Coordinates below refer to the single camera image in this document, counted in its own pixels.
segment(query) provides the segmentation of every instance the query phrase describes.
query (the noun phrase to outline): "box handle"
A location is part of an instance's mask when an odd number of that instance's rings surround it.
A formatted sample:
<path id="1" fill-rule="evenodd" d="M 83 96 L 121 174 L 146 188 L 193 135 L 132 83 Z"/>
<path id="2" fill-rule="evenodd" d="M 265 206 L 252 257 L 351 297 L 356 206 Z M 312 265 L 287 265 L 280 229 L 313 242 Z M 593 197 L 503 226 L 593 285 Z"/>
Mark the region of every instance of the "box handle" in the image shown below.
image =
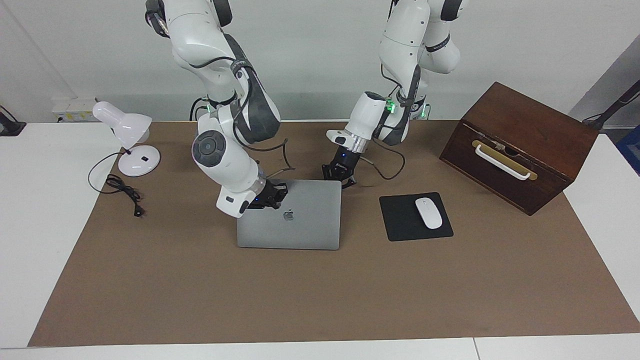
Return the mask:
<path id="1" fill-rule="evenodd" d="M 476 154 L 480 156 L 482 159 L 489 161 L 491 164 L 499 167 L 501 170 L 505 171 L 507 174 L 515 177 L 520 181 L 525 180 L 535 180 L 538 178 L 538 175 L 518 164 L 517 162 L 509 159 L 505 155 L 493 150 L 489 146 L 481 143 L 478 140 L 474 140 L 472 142 L 473 147 L 476 148 Z"/>

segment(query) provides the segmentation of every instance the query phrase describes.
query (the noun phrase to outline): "brown desk mat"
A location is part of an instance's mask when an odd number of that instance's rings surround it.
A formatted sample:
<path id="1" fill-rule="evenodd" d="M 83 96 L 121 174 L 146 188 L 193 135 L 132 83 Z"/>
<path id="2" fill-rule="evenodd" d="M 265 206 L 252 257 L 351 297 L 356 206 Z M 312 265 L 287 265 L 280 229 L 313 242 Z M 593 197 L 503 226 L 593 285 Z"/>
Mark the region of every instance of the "brown desk mat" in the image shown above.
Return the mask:
<path id="1" fill-rule="evenodd" d="M 455 125 L 412 123 L 393 181 L 359 164 L 333 252 L 236 247 L 219 186 L 191 159 L 196 124 L 154 123 L 162 162 L 126 179 L 146 217 L 124 194 L 100 195 L 29 346 L 640 332 L 564 195 L 528 217 L 438 160 Z M 286 123 L 260 146 L 288 136 L 287 176 L 319 179 L 336 150 L 324 133 L 343 126 Z M 284 166 L 281 152 L 252 156 Z M 398 169 L 375 145 L 367 156 Z M 440 193 L 455 236 L 388 241 L 378 197 L 424 192 Z"/>

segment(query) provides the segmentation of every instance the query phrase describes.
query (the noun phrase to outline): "blue object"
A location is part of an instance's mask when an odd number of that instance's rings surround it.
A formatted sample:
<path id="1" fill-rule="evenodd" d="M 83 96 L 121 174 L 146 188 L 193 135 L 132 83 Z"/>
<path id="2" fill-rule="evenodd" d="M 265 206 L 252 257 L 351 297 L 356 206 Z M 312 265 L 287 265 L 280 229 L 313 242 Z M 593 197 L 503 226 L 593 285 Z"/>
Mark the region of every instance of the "blue object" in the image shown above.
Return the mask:
<path id="1" fill-rule="evenodd" d="M 616 147 L 640 175 L 640 126 L 618 141 Z"/>

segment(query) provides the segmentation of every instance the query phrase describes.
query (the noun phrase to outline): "white robotic arm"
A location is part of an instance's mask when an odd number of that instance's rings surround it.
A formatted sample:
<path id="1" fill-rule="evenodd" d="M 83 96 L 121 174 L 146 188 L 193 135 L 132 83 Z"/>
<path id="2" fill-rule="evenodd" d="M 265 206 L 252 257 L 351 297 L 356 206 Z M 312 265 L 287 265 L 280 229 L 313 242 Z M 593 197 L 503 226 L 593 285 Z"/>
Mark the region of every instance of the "white robotic arm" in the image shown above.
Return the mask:
<path id="1" fill-rule="evenodd" d="M 460 50 L 451 41 L 450 21 L 458 18 L 468 0 L 392 0 L 380 42 L 380 61 L 397 84 L 390 98 L 362 95 L 343 131 L 327 137 L 339 145 L 333 161 L 323 165 L 327 180 L 354 184 L 353 171 L 372 138 L 387 145 L 401 143 L 410 119 L 424 113 L 429 72 L 448 74 L 460 62 Z"/>
<path id="2" fill-rule="evenodd" d="M 266 179 L 243 147 L 274 137 L 280 114 L 240 45 L 222 31 L 232 20 L 228 1 L 148 0 L 145 17 L 171 38 L 175 61 L 207 89 L 214 111 L 198 119 L 191 153 L 222 186 L 218 208 L 237 218 L 247 208 L 278 208 L 286 185 Z"/>

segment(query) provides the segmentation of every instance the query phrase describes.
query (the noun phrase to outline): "wall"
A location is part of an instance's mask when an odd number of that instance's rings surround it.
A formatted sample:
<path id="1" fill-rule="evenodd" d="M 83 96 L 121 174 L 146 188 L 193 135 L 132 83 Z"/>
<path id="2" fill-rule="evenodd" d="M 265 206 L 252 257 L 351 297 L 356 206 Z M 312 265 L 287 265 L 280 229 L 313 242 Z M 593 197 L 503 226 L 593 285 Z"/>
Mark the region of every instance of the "wall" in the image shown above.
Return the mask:
<path id="1" fill-rule="evenodd" d="M 569 112 L 576 119 L 602 113 L 640 80 L 640 36 L 611 65 L 587 94 Z M 640 125 L 640 100 L 618 110 L 605 127 L 636 127 Z"/>
<path id="2" fill-rule="evenodd" d="M 225 29 L 283 118 L 343 119 L 364 90 L 392 88 L 377 56 L 388 3 L 232 0 Z M 0 0 L 0 101 L 27 121 L 52 120 L 51 97 L 69 92 L 186 120 L 202 84 L 144 11 L 143 0 Z M 452 26 L 460 67 L 431 78 L 432 117 L 460 118 L 494 81 L 566 113 L 640 33 L 639 17 L 636 0 L 475 0 Z"/>

